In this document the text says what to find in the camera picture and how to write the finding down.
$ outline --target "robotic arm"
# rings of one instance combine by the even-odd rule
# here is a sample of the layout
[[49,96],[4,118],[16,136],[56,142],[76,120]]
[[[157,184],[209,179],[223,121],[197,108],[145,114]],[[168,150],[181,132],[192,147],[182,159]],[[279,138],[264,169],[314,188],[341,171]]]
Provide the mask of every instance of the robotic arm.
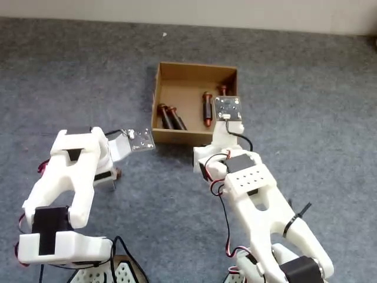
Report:
[[[99,127],[58,133],[48,165],[22,205],[31,233],[19,237],[20,262],[82,267],[109,259],[111,240],[85,236],[74,229],[87,225],[94,186],[119,177],[114,162],[131,152],[154,148],[148,130],[119,131],[110,141]],[[75,192],[71,206],[50,207],[66,190]]]
[[[251,282],[320,283],[332,276],[333,264],[300,214],[294,213],[260,156],[237,144],[242,134],[237,97],[215,99],[216,125],[212,144],[194,148],[194,171],[207,181],[223,181],[224,189],[250,235],[250,254],[239,252],[240,273]],[[271,244],[279,233],[295,244],[298,257],[281,244]]]

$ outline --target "gray carpet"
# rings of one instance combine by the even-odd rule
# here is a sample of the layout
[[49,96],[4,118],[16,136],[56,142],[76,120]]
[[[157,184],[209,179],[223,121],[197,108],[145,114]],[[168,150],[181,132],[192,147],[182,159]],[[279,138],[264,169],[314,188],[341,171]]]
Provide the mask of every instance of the gray carpet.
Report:
[[[38,280],[39,267],[21,267],[13,244],[54,135],[149,126],[160,61],[239,68],[246,134],[294,207],[313,203],[305,219],[333,259],[330,282],[374,281],[377,53],[368,39],[30,19],[0,20],[1,281]],[[96,192],[83,232],[121,235],[152,283],[222,282],[233,263],[223,212],[190,163],[183,146],[125,159],[117,190]],[[232,245],[247,244],[228,210]],[[48,266],[44,282],[69,275]]]

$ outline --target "white wall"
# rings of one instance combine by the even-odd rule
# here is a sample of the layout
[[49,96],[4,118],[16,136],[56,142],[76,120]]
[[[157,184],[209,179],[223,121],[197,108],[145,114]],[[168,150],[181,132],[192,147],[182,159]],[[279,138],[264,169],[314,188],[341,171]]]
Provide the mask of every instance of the white wall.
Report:
[[0,16],[377,34],[377,0],[0,0]]

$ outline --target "cardboard box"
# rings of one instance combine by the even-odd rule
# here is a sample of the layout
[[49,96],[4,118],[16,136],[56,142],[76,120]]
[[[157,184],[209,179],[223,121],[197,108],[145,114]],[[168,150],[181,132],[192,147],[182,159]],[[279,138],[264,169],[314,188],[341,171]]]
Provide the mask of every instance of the cardboard box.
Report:
[[[215,117],[211,127],[207,128],[203,123],[202,95],[209,91],[215,98],[220,94],[218,87],[222,84],[228,86],[227,95],[237,95],[237,68],[161,62],[157,70],[152,109],[154,141],[191,146],[211,143]],[[187,131],[163,128],[161,117],[157,113],[160,103],[177,108],[177,114],[182,118]]]

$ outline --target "copper bolt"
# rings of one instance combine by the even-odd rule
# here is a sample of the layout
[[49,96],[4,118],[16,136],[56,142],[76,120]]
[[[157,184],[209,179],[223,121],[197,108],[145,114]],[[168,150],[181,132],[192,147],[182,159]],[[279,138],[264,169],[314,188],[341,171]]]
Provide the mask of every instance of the copper bolt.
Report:
[[172,121],[170,120],[168,114],[167,114],[167,110],[168,110],[168,107],[163,104],[163,103],[160,103],[158,106],[157,106],[157,112],[161,115],[162,117],[162,121],[163,121],[163,126],[165,129],[170,129],[170,130],[174,130],[174,126],[173,126],[173,123]]
[[177,109],[175,107],[168,107],[167,109],[168,115],[170,115],[171,121],[174,124],[174,128],[176,130],[187,130],[185,124],[183,123],[181,117],[177,114]]
[[203,122],[206,127],[211,126],[212,122],[212,94],[210,94],[208,91],[203,93]]
[[221,96],[226,96],[226,90],[227,90],[227,86],[226,85],[221,85],[220,86],[220,95]]
[[116,177],[116,180],[119,180],[120,177],[122,176],[122,170],[120,168],[116,168],[115,169],[117,171],[117,177]]

